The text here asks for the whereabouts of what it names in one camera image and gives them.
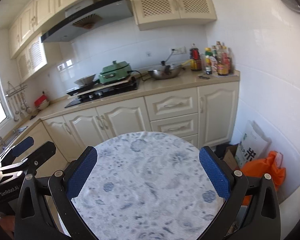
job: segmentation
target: orange plastic bag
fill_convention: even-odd
[[[274,159],[277,152],[271,151],[265,159],[257,159],[246,163],[241,171],[244,175],[250,177],[261,178],[265,173],[269,173],[274,183],[274,187],[278,190],[279,186],[284,182],[286,177],[286,168],[278,168]],[[242,205],[248,205],[250,196],[245,196]]]

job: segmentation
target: tablecloth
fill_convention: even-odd
[[[199,150],[181,138],[127,133],[95,148],[98,161],[72,203],[100,240],[196,240],[223,204]]]

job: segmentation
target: white plastic bag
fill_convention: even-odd
[[[267,149],[271,139],[266,137],[255,121],[248,121],[245,133],[235,153],[235,160],[240,168],[245,163],[257,159]]]

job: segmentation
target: range hood vent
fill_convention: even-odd
[[[41,36],[41,42],[71,41],[90,30],[128,17],[132,17],[132,13],[126,0],[101,0],[59,22]]]

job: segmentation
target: blue textured pad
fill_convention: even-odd
[[[13,149],[11,155],[14,157],[19,157],[22,153],[24,153],[27,149],[29,149],[34,143],[32,137],[27,137],[22,142],[18,143]]]
[[[205,148],[200,149],[199,161],[218,193],[218,196],[227,200],[231,192],[230,181]]]
[[[69,200],[77,197],[87,181],[94,165],[97,163],[97,150],[92,148],[83,162],[78,166],[67,183],[66,195]]]

